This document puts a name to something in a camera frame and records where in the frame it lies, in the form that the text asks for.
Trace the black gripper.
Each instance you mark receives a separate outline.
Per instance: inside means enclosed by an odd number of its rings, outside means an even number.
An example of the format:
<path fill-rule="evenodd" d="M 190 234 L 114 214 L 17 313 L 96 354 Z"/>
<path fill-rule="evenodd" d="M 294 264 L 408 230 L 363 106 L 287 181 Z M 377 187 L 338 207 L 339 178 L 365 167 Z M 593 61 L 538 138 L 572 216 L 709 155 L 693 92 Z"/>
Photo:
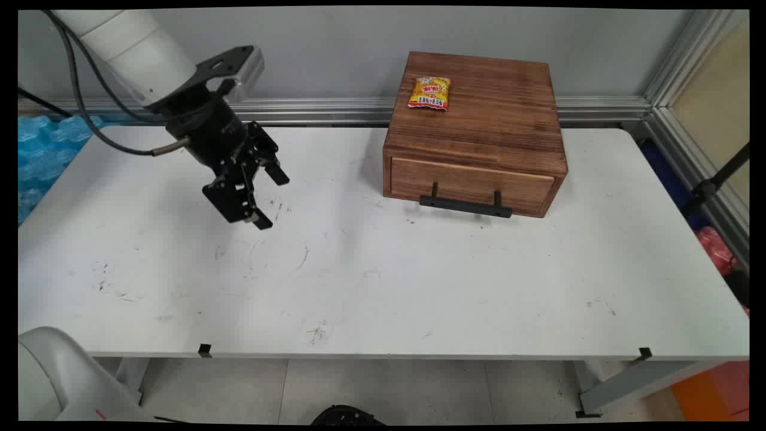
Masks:
<path fill-rule="evenodd" d="M 277 186 L 290 182 L 277 157 L 278 145 L 262 126 L 247 126 L 224 97 L 229 90 L 186 90 L 160 101 L 165 129 L 175 138 L 187 138 L 184 147 L 199 163 L 219 172 L 202 193 L 228 223 L 252 223 L 270 229 L 272 221 L 257 206 L 255 163 L 238 163 L 252 150 L 253 157 Z"/>

